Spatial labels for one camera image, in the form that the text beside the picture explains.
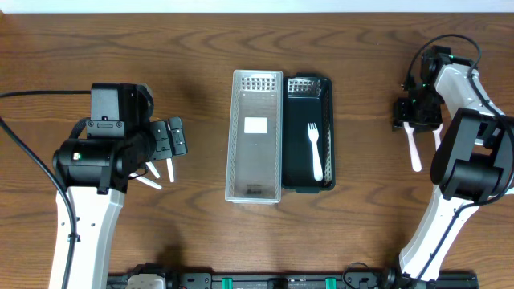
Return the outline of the white plastic spoon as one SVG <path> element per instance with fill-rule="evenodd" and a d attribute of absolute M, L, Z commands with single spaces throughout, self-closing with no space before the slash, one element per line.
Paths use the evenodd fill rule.
<path fill-rule="evenodd" d="M 171 183 L 174 183 L 175 182 L 175 176 L 174 176 L 173 160 L 172 160 L 172 158 L 167 158 L 166 159 L 166 166 L 167 166 L 167 170 L 168 170 L 169 181 Z"/>
<path fill-rule="evenodd" d="M 147 185 L 147 186 L 152 187 L 154 189 L 158 189 L 158 190 L 162 189 L 161 185 L 158 185 L 156 182 L 151 181 L 151 180 L 147 179 L 146 177 L 142 177 L 142 176 L 140 176 L 140 175 L 138 175 L 136 173 L 131 173 L 129 175 L 129 178 L 130 179 L 135 179 L 135 180 L 143 183 L 144 185 Z"/>
<path fill-rule="evenodd" d="M 434 128 L 432 130 L 432 133 L 434 135 L 434 146 L 435 150 L 438 150 L 439 146 L 441 145 L 441 131 L 443 130 L 443 125 L 440 124 L 437 128 Z"/>
<path fill-rule="evenodd" d="M 157 168 L 152 162 L 146 162 L 146 166 L 148 167 L 149 171 L 155 176 L 156 179 L 159 179 L 161 177 L 160 173 L 157 171 Z"/>

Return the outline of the white plastic fork long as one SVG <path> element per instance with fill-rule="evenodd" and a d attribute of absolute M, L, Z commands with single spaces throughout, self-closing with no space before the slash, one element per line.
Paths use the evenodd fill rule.
<path fill-rule="evenodd" d="M 418 154 L 417 146 L 414 140 L 414 128 L 412 128 L 408 122 L 403 123 L 403 128 L 407 135 L 407 140 L 410 150 L 410 160 L 413 171 L 419 173 L 422 170 L 421 160 Z"/>

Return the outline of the clear plastic mesh basket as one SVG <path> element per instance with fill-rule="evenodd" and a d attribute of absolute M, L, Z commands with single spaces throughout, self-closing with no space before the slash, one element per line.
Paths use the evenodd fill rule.
<path fill-rule="evenodd" d="M 233 73 L 225 200 L 275 204 L 282 191 L 283 72 Z"/>

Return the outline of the white plastic fork short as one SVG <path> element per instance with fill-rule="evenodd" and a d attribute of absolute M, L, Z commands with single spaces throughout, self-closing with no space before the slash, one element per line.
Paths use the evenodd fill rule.
<path fill-rule="evenodd" d="M 308 138 L 312 146 L 313 177 L 316 181 L 321 181 L 323 179 L 323 173 L 320 162 L 320 154 L 317 146 L 319 132 L 315 123 L 308 123 Z"/>

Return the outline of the black plastic mesh basket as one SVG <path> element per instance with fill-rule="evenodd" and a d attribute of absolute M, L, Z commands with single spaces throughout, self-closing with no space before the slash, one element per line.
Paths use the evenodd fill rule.
<path fill-rule="evenodd" d="M 319 132 L 321 181 L 313 177 L 308 123 L 315 123 Z M 319 193 L 335 187 L 332 81 L 329 78 L 298 73 L 284 79 L 282 137 L 283 188 L 297 193 Z"/>

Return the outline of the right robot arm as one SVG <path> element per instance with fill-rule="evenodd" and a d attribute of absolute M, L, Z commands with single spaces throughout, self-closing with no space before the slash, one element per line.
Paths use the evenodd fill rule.
<path fill-rule="evenodd" d="M 475 61 L 441 46 L 416 56 L 421 81 L 407 76 L 408 95 L 394 103 L 393 128 L 405 130 L 416 172 L 421 162 L 414 133 L 433 132 L 433 193 L 384 288 L 436 288 L 443 259 L 468 218 L 513 192 L 513 119 L 491 102 Z"/>

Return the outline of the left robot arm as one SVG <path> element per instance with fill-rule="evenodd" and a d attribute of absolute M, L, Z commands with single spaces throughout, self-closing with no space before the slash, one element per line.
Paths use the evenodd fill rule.
<path fill-rule="evenodd" d="M 104 288 L 112 238 L 129 180 L 140 169 L 156 172 L 187 145 L 178 117 L 152 121 L 154 102 L 145 84 L 95 83 L 88 118 L 55 151 L 53 167 L 64 194 L 56 198 L 58 229 L 51 288 Z"/>

